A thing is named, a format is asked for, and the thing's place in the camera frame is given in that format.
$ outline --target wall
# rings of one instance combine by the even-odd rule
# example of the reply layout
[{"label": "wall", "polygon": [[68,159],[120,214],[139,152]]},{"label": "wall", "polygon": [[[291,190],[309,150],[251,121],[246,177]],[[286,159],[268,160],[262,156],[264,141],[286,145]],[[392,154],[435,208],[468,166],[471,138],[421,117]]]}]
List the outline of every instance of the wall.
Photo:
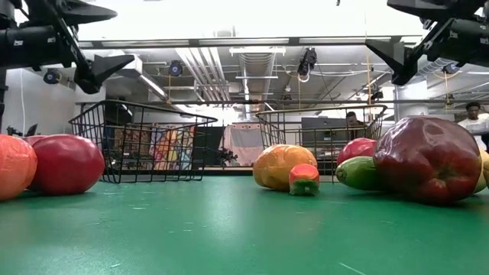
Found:
[{"label": "wall", "polygon": [[75,92],[62,85],[48,85],[42,76],[23,69],[9,70],[5,92],[5,113],[2,133],[12,126],[22,131],[23,112],[21,101],[21,75],[23,79],[25,130],[39,124],[41,134],[71,133],[68,121],[73,117]]}]

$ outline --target green table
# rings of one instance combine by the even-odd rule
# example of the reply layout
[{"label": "green table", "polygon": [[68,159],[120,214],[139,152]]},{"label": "green table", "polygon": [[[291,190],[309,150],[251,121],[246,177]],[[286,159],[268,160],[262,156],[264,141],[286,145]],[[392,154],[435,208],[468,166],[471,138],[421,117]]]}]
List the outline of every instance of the green table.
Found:
[{"label": "green table", "polygon": [[489,192],[443,209],[325,183],[316,198],[249,176],[99,183],[0,204],[0,274],[484,274]]}]

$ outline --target wire basket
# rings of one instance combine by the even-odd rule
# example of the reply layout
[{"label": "wire basket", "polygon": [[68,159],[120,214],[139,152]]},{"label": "wire basket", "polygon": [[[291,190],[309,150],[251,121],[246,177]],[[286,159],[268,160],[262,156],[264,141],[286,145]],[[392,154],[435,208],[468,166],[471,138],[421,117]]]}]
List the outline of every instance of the wire basket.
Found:
[{"label": "wire basket", "polygon": [[[387,106],[362,105],[338,108],[309,108],[257,113],[264,148],[275,144],[295,144],[309,149],[318,162],[319,174],[331,175],[334,181],[336,160],[340,150],[355,138],[377,140],[381,135],[382,121]],[[304,117],[303,113],[334,112],[342,118]],[[354,112],[365,121],[357,125],[347,123],[346,115]],[[290,122],[300,117],[301,122]]]},{"label": "wire basket", "polygon": [[215,118],[105,100],[70,120],[73,134],[96,143],[110,183],[201,180],[206,128]]}]

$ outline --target man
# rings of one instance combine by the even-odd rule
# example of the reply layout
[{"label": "man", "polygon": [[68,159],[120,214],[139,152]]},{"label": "man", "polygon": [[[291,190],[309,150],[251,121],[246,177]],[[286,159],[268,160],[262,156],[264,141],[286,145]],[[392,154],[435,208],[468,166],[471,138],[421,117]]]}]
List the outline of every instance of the man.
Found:
[{"label": "man", "polygon": [[487,140],[489,136],[489,114],[480,114],[481,105],[477,102],[470,102],[465,106],[467,110],[467,118],[460,121],[458,124],[467,129],[474,135],[477,145],[483,150],[487,150]]},{"label": "man", "polygon": [[350,131],[349,140],[352,141],[355,138],[364,138],[364,126],[365,123],[357,119],[357,114],[355,112],[348,112],[346,114],[346,123],[350,128],[355,128],[355,130]]}]

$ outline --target metal basket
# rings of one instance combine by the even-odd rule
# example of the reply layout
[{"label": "metal basket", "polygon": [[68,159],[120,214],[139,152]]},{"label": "metal basket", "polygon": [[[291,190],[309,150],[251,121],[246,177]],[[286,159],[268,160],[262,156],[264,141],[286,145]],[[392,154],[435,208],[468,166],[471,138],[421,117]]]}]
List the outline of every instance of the metal basket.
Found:
[{"label": "metal basket", "polygon": [[[371,110],[378,110],[375,117],[369,115]],[[275,144],[295,144],[309,149],[318,162],[319,174],[331,175],[334,180],[336,160],[339,151],[355,138],[370,138],[377,140],[381,135],[382,121],[385,105],[359,105],[335,108],[306,108],[295,110],[279,110],[257,113],[261,127],[261,138],[264,148]],[[299,127],[294,127],[287,121],[291,115],[300,116],[301,113],[320,113],[323,111],[336,111],[344,118],[338,118],[336,126],[328,126],[329,118],[317,117],[324,121],[322,127],[304,127],[303,121]],[[346,114],[350,111],[362,112],[367,118],[362,126],[349,126],[346,123]]]},{"label": "metal basket", "polygon": [[217,121],[171,109],[118,100],[92,105],[70,120],[73,134],[96,143],[110,183],[201,180],[206,128]]}]

